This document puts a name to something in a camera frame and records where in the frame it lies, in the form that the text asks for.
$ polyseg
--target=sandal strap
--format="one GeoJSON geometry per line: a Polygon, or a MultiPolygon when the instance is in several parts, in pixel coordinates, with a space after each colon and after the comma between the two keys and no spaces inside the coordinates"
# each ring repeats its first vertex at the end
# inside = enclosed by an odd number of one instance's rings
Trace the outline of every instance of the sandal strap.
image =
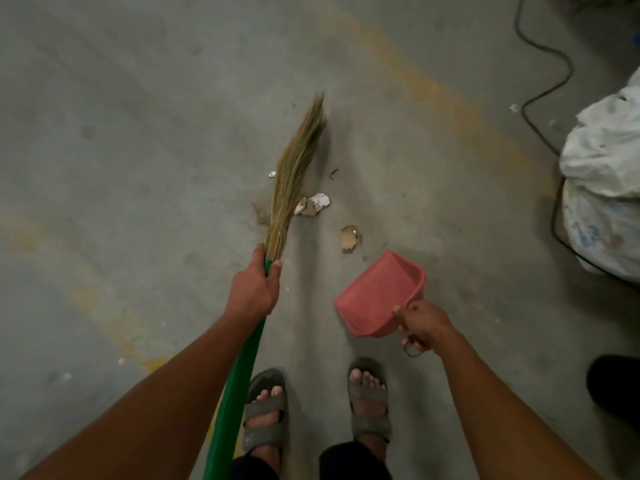
{"type": "Polygon", "coordinates": [[[263,416],[274,411],[286,411],[287,401],[284,394],[273,395],[244,405],[244,421],[263,416]]]}
{"type": "Polygon", "coordinates": [[[373,389],[372,387],[364,387],[362,384],[349,381],[348,390],[349,400],[351,402],[365,400],[388,405],[388,393],[386,389],[373,389]]]}
{"type": "Polygon", "coordinates": [[[242,446],[245,453],[262,445],[275,445],[283,448],[286,438],[284,423],[274,423],[260,428],[245,428],[242,446]]]}
{"type": "Polygon", "coordinates": [[[391,421],[389,416],[351,416],[351,432],[354,438],[360,435],[375,434],[382,436],[387,443],[391,440],[391,421]]]}

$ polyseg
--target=gray floor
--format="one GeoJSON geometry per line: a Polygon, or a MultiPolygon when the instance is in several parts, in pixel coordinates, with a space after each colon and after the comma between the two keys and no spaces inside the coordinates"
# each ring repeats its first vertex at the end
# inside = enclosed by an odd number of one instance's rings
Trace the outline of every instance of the gray floor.
{"type": "MultiPolygon", "coordinates": [[[[426,295],[598,471],[638,477],[637,439],[595,411],[584,374],[598,354],[637,354],[640,301],[550,239],[554,159],[509,106],[562,66],[514,37],[515,3],[0,0],[0,476],[215,320],[265,233],[252,203],[324,89],[307,190],[332,204],[292,225],[256,366],[288,374],[288,478],[315,477],[348,439],[361,354],[389,369],[396,477],[476,477],[438,359],[354,339],[332,309],[387,248],[425,268],[426,295]],[[343,255],[348,224],[364,242],[343,255]]],[[[525,30],[578,68],[532,110],[561,144],[640,64],[632,21],[527,3],[525,30]]]]}

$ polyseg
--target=grass broom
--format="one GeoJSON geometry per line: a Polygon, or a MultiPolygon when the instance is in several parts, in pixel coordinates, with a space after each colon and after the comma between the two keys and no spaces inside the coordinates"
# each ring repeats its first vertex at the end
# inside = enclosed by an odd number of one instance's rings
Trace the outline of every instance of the grass broom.
{"type": "MultiPolygon", "coordinates": [[[[264,272],[269,273],[271,263],[280,259],[287,241],[287,231],[296,204],[300,201],[305,174],[313,159],[324,127],[324,94],[317,95],[300,124],[298,132],[284,149],[276,171],[276,182],[271,201],[269,229],[265,241],[264,272]]],[[[229,476],[236,438],[244,412],[244,401],[258,354],[264,319],[244,343],[242,352],[231,369],[220,402],[213,438],[207,454],[204,480],[224,480],[229,476]]]]}

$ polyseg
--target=gray sandal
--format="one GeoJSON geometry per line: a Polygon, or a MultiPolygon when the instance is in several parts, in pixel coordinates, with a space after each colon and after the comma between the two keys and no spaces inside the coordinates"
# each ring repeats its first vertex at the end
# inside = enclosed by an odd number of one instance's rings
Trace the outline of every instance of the gray sandal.
{"type": "Polygon", "coordinates": [[[388,407],[387,413],[382,417],[357,415],[353,412],[353,402],[357,400],[375,401],[388,406],[387,389],[372,389],[349,380],[351,371],[354,369],[359,369],[362,373],[369,372],[380,381],[380,384],[388,387],[384,369],[379,362],[370,358],[360,357],[351,363],[347,374],[347,382],[349,402],[351,404],[351,432],[353,437],[357,438],[360,435],[372,433],[382,436],[385,442],[389,443],[391,439],[391,421],[389,421],[388,407]]]}
{"type": "Polygon", "coordinates": [[[284,425],[286,411],[287,390],[284,387],[284,376],[281,371],[268,369],[251,379],[249,393],[246,396],[246,403],[244,405],[244,436],[242,440],[244,452],[249,453],[254,448],[262,445],[275,445],[282,451],[287,432],[284,425]],[[282,387],[282,394],[256,401],[256,398],[263,390],[267,389],[269,393],[271,393],[271,389],[273,389],[274,386],[282,387]],[[246,423],[250,419],[274,411],[280,412],[280,418],[277,423],[261,426],[260,428],[246,427],[246,423]]]}

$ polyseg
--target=dustpan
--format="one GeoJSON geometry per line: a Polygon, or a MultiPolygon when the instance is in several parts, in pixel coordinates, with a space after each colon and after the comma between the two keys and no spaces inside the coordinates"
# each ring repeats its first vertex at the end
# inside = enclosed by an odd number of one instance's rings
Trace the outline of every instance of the dustpan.
{"type": "Polygon", "coordinates": [[[393,307],[421,299],[425,280],[420,266],[387,250],[334,300],[333,307],[354,335],[384,337],[400,325],[393,307]]]}

